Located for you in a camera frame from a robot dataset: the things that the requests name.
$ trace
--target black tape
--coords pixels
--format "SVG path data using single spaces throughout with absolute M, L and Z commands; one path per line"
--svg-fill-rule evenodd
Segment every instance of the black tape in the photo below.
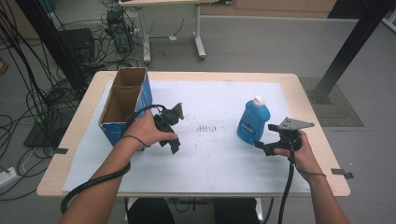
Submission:
M 332 169 L 333 175 L 343 175 L 346 179 L 354 178 L 352 173 L 347 173 L 344 169 Z
M 55 154 L 66 154 L 69 149 L 58 147 L 55 149 Z

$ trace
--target blue plastic bottle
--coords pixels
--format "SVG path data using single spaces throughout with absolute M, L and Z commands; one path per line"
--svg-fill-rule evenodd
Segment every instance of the blue plastic bottle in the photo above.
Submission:
M 264 100 L 256 95 L 254 100 L 247 102 L 236 132 L 242 140 L 253 145 L 254 140 L 260 141 L 262 139 L 265 122 L 270 118 L 271 114 L 265 106 Z

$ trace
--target pants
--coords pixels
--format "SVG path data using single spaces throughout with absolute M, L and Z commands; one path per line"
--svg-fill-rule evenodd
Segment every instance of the pants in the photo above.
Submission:
M 217 224 L 260 224 L 253 198 L 215 199 Z M 130 224 L 175 224 L 164 199 L 139 198 L 128 211 Z

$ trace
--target power strip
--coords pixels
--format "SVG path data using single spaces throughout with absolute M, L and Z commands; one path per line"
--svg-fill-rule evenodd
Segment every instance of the power strip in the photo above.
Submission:
M 5 185 L 11 183 L 12 181 L 18 179 L 17 174 L 15 173 L 14 167 L 10 167 L 6 171 L 3 171 L 0 174 L 0 188 L 4 187 Z

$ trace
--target white bottle cap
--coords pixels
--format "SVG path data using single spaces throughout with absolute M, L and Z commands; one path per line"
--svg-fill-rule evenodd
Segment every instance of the white bottle cap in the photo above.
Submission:
M 262 106 L 264 106 L 264 99 L 262 97 L 260 97 L 260 95 L 256 95 L 254 97 L 253 104 L 256 107 L 262 107 Z

